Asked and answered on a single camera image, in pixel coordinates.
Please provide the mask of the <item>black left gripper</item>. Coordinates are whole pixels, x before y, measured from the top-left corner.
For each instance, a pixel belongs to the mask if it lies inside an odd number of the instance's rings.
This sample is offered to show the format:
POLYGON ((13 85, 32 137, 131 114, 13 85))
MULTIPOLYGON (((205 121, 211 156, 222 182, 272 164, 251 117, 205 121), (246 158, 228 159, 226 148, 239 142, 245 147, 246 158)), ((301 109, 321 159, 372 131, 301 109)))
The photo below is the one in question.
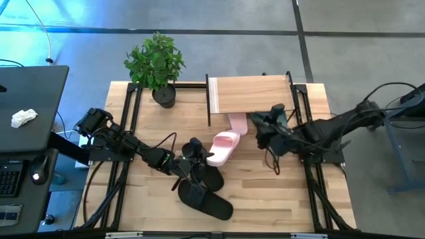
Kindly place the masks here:
MULTIPOLYGON (((203 151, 202 159, 212 157, 214 153, 203 151)), ((191 173, 200 173, 203 170, 203 162, 196 157, 169 158, 165 164, 165 170, 180 178, 188 177, 191 173)))

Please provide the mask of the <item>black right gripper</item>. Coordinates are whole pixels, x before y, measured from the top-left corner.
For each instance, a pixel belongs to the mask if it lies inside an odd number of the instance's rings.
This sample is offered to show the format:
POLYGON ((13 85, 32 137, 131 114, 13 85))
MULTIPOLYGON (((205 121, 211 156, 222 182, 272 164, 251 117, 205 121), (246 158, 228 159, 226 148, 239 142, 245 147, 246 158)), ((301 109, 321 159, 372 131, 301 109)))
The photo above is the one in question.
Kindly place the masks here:
POLYGON ((255 121, 256 141, 259 149, 270 149, 277 156, 286 153, 299 153, 300 142, 289 133, 288 121, 278 119, 276 124, 270 124, 260 119, 255 121))

